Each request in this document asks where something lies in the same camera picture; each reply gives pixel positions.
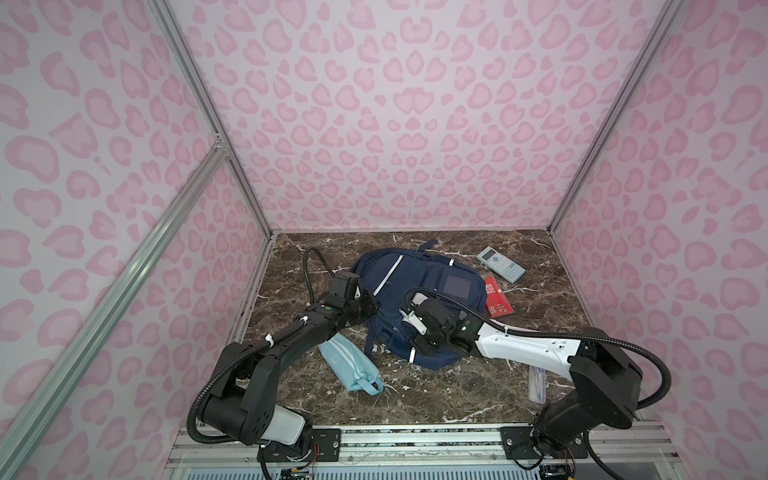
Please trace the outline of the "navy blue backpack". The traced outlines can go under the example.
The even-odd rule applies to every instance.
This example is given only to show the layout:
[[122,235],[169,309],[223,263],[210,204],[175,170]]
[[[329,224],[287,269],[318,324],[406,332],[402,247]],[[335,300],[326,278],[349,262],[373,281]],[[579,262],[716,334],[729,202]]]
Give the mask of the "navy blue backpack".
[[445,294],[472,310],[483,313],[487,301],[485,280],[472,267],[450,257],[430,253],[431,240],[417,249],[385,248],[367,252],[351,267],[368,291],[376,297],[379,309],[366,321],[368,329],[364,352],[373,356],[376,344],[394,355],[429,370],[439,370],[460,359],[446,347],[421,353],[411,340],[419,335],[404,320],[401,307],[408,291],[425,288]]

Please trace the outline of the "red stationery packet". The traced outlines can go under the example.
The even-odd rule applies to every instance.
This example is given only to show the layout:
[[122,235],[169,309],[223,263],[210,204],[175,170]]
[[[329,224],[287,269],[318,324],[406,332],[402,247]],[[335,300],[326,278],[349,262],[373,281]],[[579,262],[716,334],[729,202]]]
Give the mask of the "red stationery packet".
[[486,303],[485,308],[488,315],[493,319],[511,315],[514,309],[499,287],[495,277],[488,275],[485,279]]

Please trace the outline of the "teal pencil case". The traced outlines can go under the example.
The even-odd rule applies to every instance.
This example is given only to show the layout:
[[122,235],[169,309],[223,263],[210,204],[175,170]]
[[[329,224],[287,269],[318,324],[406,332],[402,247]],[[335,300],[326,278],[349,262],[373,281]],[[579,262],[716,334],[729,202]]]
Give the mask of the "teal pencil case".
[[383,392],[385,385],[378,368],[343,334],[334,335],[318,349],[347,392],[363,391],[370,396]]

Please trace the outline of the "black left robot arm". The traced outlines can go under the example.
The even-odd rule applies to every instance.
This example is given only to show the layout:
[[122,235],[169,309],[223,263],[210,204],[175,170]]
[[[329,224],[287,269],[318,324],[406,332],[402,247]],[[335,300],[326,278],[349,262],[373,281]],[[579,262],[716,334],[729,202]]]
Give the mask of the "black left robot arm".
[[277,404],[280,377],[309,350],[363,323],[378,307],[358,275],[340,272],[329,291],[287,327],[253,345],[227,345],[192,401],[186,420],[189,436],[206,445],[279,443],[308,450],[308,420]]

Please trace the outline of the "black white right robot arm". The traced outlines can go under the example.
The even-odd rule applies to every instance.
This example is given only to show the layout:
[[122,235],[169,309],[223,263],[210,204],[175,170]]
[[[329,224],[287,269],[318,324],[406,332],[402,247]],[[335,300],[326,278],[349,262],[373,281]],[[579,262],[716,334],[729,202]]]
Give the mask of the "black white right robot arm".
[[628,429],[634,423],[641,369],[599,329],[570,336],[521,329],[471,310],[457,313],[445,301],[420,293],[403,303],[401,313],[416,329],[411,343],[417,353],[447,350],[509,360],[571,381],[574,390],[543,407],[525,441],[541,453],[560,453],[600,425]]

